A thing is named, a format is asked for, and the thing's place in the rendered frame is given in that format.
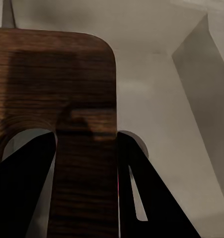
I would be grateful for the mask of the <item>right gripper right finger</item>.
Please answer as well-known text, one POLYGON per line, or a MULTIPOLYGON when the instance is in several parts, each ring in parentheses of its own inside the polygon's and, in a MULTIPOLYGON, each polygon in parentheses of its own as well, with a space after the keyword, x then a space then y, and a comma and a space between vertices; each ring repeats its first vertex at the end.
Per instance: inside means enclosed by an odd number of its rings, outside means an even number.
POLYGON ((136 140, 117 133, 121 238, 201 238, 136 140), (131 167, 148 221, 136 217, 131 167))

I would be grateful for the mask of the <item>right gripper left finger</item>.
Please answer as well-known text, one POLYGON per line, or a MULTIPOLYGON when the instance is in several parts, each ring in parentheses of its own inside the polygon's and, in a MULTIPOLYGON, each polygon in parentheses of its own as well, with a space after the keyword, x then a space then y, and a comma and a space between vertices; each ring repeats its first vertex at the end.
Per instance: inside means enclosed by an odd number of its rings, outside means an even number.
POLYGON ((0 238, 25 238, 56 154, 54 134, 35 137, 0 163, 0 238))

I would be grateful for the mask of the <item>cutting board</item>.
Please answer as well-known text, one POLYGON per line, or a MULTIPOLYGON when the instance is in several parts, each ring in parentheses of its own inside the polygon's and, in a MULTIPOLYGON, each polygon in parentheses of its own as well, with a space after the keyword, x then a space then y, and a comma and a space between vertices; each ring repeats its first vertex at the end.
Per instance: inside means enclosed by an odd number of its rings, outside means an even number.
POLYGON ((57 135, 46 238, 119 238, 116 61, 103 39, 0 27, 0 163, 27 129, 57 135))

